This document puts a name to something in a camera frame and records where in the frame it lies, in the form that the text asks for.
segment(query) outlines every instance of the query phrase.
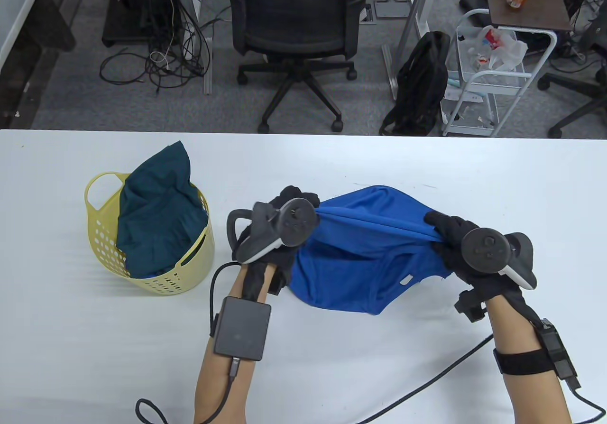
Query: office chair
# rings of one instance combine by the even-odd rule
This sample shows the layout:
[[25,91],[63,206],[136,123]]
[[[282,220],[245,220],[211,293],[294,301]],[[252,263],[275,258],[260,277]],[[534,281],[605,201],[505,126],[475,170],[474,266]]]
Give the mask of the office chair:
[[538,79],[537,88],[541,91],[547,90],[551,83],[555,83],[592,99],[583,107],[575,110],[570,115],[554,124],[548,130],[548,138],[562,138],[563,131],[561,129],[563,127],[570,125],[570,123],[575,122],[586,114],[590,114],[590,112],[593,112],[598,108],[607,108],[607,71],[605,67],[605,60],[607,60],[606,30],[607,3],[603,1],[598,8],[596,18],[592,20],[592,27],[586,28],[586,31],[581,35],[575,47],[578,53],[586,54],[592,49],[601,57],[601,68],[594,75],[594,79],[596,79],[598,85],[577,81],[554,73],[546,73]]
[[594,75],[597,84],[590,84],[584,81],[576,81],[565,76],[557,75],[554,73],[546,73],[537,81],[537,88],[541,91],[545,91],[550,87],[550,83],[555,83],[564,88],[568,88],[579,94],[586,95],[592,100],[586,103],[583,107],[575,110],[570,115],[561,119],[559,122],[554,124],[548,130],[548,138],[562,138],[563,127],[570,125],[570,123],[577,121],[582,116],[590,114],[591,112],[599,108],[607,108],[607,74],[605,69],[601,68]]
[[335,114],[331,129],[343,130],[339,108],[316,81],[313,72],[347,69],[357,77],[353,62],[324,62],[315,58],[356,54],[360,11],[366,0],[230,0],[232,40],[236,51],[265,54],[264,64],[239,66],[238,84],[245,73],[286,73],[286,79],[262,116],[258,133],[268,133],[267,119],[295,82],[305,82]]

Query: white cart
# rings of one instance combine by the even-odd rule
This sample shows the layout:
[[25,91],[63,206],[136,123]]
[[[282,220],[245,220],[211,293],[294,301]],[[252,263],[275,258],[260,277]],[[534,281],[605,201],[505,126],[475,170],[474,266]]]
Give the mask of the white cart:
[[[510,117],[512,110],[523,96],[529,84],[544,65],[548,56],[557,44],[557,35],[546,29],[527,29],[519,27],[504,27],[498,29],[509,31],[514,38],[516,32],[529,32],[544,34],[550,37],[550,45],[539,62],[533,67],[531,73],[526,72],[524,65],[520,64],[512,71],[483,70],[475,71],[468,54],[470,40],[475,39],[481,28],[462,25],[462,22],[475,14],[489,14],[485,8],[470,10],[460,18],[455,27],[455,35],[451,39],[449,54],[455,49],[457,54],[457,71],[449,71],[451,82],[458,81],[461,94],[457,101],[443,99],[441,108],[443,112],[442,135],[448,133],[471,134],[477,136],[495,137]],[[499,118],[496,95],[514,97],[503,118]]]

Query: hand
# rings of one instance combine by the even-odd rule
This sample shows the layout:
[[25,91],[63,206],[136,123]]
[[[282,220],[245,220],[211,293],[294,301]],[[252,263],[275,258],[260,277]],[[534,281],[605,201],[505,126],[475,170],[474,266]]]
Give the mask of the hand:
[[[310,201],[314,207],[319,207],[321,203],[317,194],[302,193],[299,188],[293,187],[292,185],[282,190],[280,195],[269,203],[276,209],[280,209],[293,198],[305,198]],[[237,249],[238,246],[240,246],[240,244],[247,239],[250,232],[251,227],[247,227],[243,230],[243,232],[240,234],[238,242],[236,243]],[[243,284],[242,297],[250,300],[257,299],[259,291],[264,285],[264,272],[268,264],[274,264],[276,266],[276,272],[270,284],[269,292],[271,294],[278,294],[281,289],[289,285],[289,283],[291,283],[295,256],[297,255],[297,251],[300,247],[301,246],[281,246],[280,248],[272,250],[260,259],[254,261],[254,263],[249,264],[247,276],[245,276],[245,282]]]
[[478,225],[461,217],[449,217],[440,212],[432,211],[423,218],[432,225],[444,238],[444,242],[433,242],[432,249],[442,258],[445,267],[455,272],[468,285],[479,293],[483,301],[507,292],[520,294],[522,292],[516,283],[506,275],[484,274],[472,268],[461,254],[461,242]]

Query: yellow laundry basket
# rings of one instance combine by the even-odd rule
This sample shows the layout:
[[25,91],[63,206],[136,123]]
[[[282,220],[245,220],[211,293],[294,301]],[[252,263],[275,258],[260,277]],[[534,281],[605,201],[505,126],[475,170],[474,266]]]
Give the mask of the yellow laundry basket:
[[200,236],[185,255],[177,262],[175,268],[153,278],[130,278],[128,271],[124,267],[124,253],[117,249],[116,239],[118,236],[118,217],[120,214],[120,190],[99,209],[95,209],[89,203],[89,189],[104,175],[115,175],[122,181],[129,176],[123,173],[102,173],[96,176],[84,192],[84,201],[88,214],[89,242],[97,259],[105,268],[113,274],[134,283],[152,293],[163,295],[173,295],[183,293],[194,288],[207,276],[213,264],[215,254],[215,240],[211,228],[211,214],[209,205],[204,199],[203,194],[198,190],[200,201],[209,214],[209,221],[206,228],[202,230]]

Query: black box device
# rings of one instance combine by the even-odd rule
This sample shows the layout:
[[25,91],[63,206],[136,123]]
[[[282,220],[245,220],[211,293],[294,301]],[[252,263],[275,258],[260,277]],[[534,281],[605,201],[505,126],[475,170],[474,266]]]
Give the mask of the black box device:
[[228,296],[215,327],[215,354],[261,361],[272,307]]

